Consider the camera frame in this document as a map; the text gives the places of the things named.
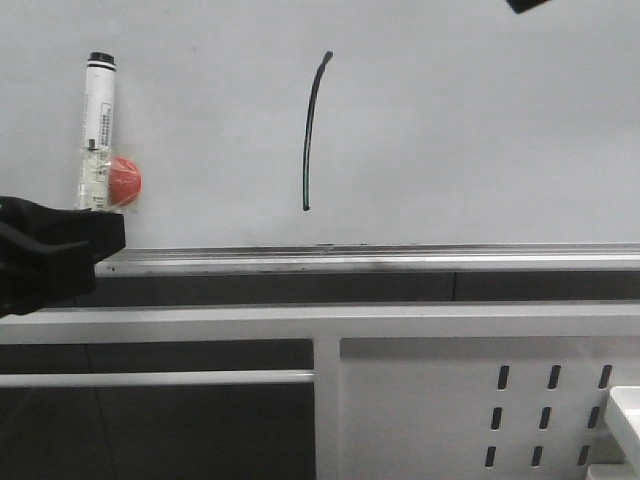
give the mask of perforated metal panel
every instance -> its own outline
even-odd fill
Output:
[[[640,384],[640,337],[346,339],[342,478],[584,479],[620,462],[608,387]]]

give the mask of black marker cap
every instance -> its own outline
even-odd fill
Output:
[[[102,52],[91,52],[91,56],[89,57],[88,61],[110,63],[114,67],[116,65],[116,61],[113,58],[113,55],[109,55],[108,53],[102,53]]]

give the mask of red ball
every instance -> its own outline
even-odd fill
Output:
[[[129,205],[142,190],[142,175],[136,164],[115,157],[109,167],[109,202],[111,205]]]

